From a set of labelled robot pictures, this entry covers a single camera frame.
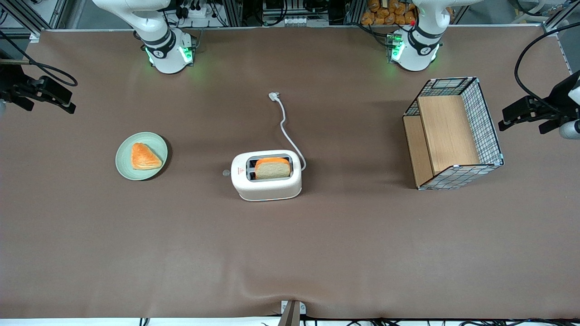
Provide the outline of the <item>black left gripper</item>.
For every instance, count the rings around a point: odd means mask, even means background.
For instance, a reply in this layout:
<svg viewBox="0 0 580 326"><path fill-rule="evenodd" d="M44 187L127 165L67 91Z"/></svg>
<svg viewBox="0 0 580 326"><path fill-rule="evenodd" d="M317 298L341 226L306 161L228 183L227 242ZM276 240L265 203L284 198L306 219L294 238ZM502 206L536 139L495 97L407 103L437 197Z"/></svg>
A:
<svg viewBox="0 0 580 326"><path fill-rule="evenodd" d="M579 118L579 103L569 95L579 87L579 74L574 72L561 82L557 83L545 97L545 101L551 105L554 110L559 111L560 117L568 117L572 120ZM503 120L498 123L499 131L505 131L508 128L524 122L534 122L545 119L547 108L542 103L535 100L532 96L524 96L502 109ZM560 128L561 120L547 120L539 125L539 133L547 134L555 129Z"/></svg>

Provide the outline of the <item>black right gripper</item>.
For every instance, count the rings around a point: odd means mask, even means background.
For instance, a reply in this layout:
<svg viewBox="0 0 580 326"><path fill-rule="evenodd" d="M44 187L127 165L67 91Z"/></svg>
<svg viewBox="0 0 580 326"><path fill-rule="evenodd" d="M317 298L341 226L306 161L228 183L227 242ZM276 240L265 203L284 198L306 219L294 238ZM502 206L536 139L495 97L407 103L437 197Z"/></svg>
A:
<svg viewBox="0 0 580 326"><path fill-rule="evenodd" d="M58 106L66 113L74 114L76 105L71 101L72 92L62 86L56 80L41 76L39 80L29 80L30 93L21 93L21 85L26 85L28 76L25 75L20 64L0 65L0 92L2 101L8 101L18 105L24 110L32 111L35 99L39 102L48 102Z"/></svg>

